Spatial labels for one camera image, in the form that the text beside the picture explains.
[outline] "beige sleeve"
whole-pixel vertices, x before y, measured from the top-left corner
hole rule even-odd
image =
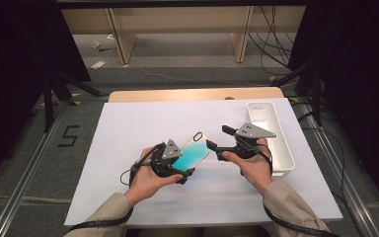
[[[329,231],[306,201],[283,181],[272,182],[265,190],[264,205],[269,211],[286,222],[319,230]],[[275,224],[279,236],[309,236],[288,230]]]
[[[130,210],[128,199],[119,193],[111,195],[86,221],[93,220],[113,220],[120,219],[127,215]],[[66,237],[97,237],[97,236],[118,236],[122,226],[95,227],[76,229],[69,232]]]

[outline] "phone screen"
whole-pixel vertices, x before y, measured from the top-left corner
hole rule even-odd
[[[175,169],[186,171],[194,168],[210,152],[207,148],[206,141],[208,137],[198,132],[181,148],[183,155],[172,165]]]

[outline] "white table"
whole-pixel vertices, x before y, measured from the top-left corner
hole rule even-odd
[[[286,99],[237,101],[142,102],[105,104],[65,225],[84,221],[114,192],[125,192],[120,174],[139,158],[141,150],[173,138],[179,145],[203,131],[220,146],[235,145],[221,125],[239,127],[249,102],[274,104],[296,167],[285,181],[319,218],[342,218],[304,134]],[[262,197],[229,162],[213,152],[184,185],[168,186],[139,203],[127,226],[214,226],[269,221]]]

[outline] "white plastic container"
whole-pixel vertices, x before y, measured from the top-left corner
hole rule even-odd
[[[272,178],[274,180],[283,179],[294,169],[295,163],[273,104],[249,103],[247,121],[276,134],[276,137],[267,139],[268,147],[272,154]]]

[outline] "person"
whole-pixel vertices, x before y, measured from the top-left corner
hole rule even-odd
[[[259,146],[267,147],[267,140],[260,138]],[[142,158],[150,148],[142,151]],[[270,165],[267,160],[269,151],[262,149],[266,158],[260,154],[242,159],[235,153],[225,151],[223,157],[238,165],[245,178],[250,182],[264,198],[265,207],[275,216],[291,224],[329,232],[328,226],[320,220],[305,200],[291,189],[284,181],[273,181]],[[129,211],[139,202],[153,197],[162,187],[171,185],[182,178],[182,175],[173,175],[167,178],[158,177],[150,166],[142,166],[136,172],[134,180],[124,194],[115,193],[98,208],[87,221],[120,219],[122,224],[112,227],[79,228],[67,233],[66,237],[75,236],[118,236],[121,228],[129,217]],[[308,236],[275,224],[279,236]],[[250,228],[205,228],[204,236],[256,236],[256,232]],[[144,229],[140,236],[194,236],[194,231],[189,228],[177,229]]]

